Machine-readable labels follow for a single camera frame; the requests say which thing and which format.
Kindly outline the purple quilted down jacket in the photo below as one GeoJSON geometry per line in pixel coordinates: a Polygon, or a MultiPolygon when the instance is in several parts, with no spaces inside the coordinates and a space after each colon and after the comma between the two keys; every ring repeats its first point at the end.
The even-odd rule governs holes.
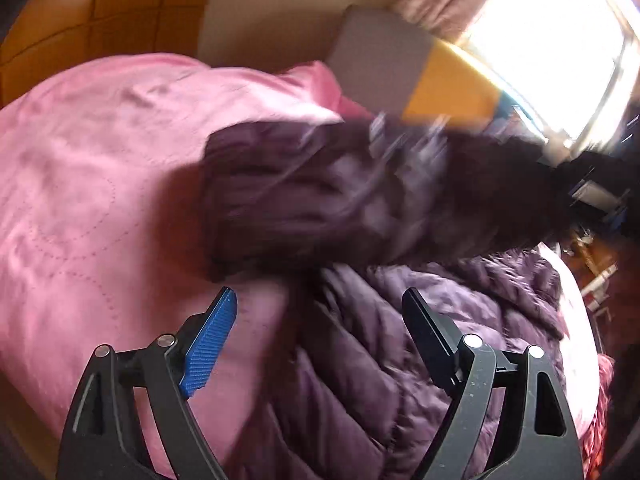
{"type": "Polygon", "coordinates": [[[208,138],[201,175],[214,277],[280,278],[295,326],[233,478],[411,476],[449,406],[402,320],[411,287],[563,373],[560,278],[537,249],[567,226],[559,173],[513,128],[243,122],[208,138]]]}

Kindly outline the red ruffled blanket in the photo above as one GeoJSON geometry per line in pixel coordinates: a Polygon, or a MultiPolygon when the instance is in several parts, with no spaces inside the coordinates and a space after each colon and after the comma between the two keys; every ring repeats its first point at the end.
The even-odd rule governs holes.
{"type": "Polygon", "coordinates": [[[606,354],[598,354],[599,364],[599,395],[592,421],[580,438],[582,451],[582,472],[586,480],[599,479],[604,462],[604,441],[606,424],[608,423],[608,404],[610,404],[610,387],[614,376],[615,360],[606,354]]]}

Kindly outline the cluttered wooden desk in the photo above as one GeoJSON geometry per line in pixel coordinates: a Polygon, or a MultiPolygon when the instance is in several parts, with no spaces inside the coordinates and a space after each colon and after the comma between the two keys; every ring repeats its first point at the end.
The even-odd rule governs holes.
{"type": "Polygon", "coordinates": [[[608,351],[638,342],[639,245],[574,230],[561,249],[608,351]]]}

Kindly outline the bright window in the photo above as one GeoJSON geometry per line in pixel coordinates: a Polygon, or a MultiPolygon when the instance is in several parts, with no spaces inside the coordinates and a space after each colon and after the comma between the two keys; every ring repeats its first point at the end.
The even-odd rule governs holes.
{"type": "Polygon", "coordinates": [[[632,0],[486,0],[457,42],[529,125],[575,153],[614,142],[639,73],[632,0]]]}

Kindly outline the pink dotted bed quilt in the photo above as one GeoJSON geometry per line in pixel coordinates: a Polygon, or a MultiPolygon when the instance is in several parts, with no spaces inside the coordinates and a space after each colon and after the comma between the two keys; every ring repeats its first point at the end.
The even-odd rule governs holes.
{"type": "MultiPolygon", "coordinates": [[[[208,138],[243,122],[372,119],[312,63],[273,76],[178,55],[104,58],[66,70],[1,113],[1,368],[60,434],[89,352],[127,349],[204,307],[224,278],[208,260],[201,162],[208,138]]],[[[596,414],[598,359],[567,266],[559,380],[580,434],[596,414]]],[[[232,455],[295,333],[280,278],[235,274],[240,315],[195,409],[232,455]]]]}

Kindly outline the grey yellow blue headboard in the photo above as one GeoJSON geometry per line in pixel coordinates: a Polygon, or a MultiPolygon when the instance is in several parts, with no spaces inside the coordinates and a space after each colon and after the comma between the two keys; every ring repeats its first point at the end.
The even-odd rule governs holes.
{"type": "Polygon", "coordinates": [[[372,113],[442,116],[462,125],[506,119],[536,130],[525,107],[483,65],[390,11],[350,6],[326,65],[344,96],[372,113]]]}

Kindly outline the wooden wardrobe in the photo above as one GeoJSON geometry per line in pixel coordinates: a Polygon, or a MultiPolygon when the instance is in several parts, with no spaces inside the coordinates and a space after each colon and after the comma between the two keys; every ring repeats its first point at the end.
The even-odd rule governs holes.
{"type": "Polygon", "coordinates": [[[113,55],[195,56],[207,0],[27,0],[1,41],[1,102],[113,55]]]}

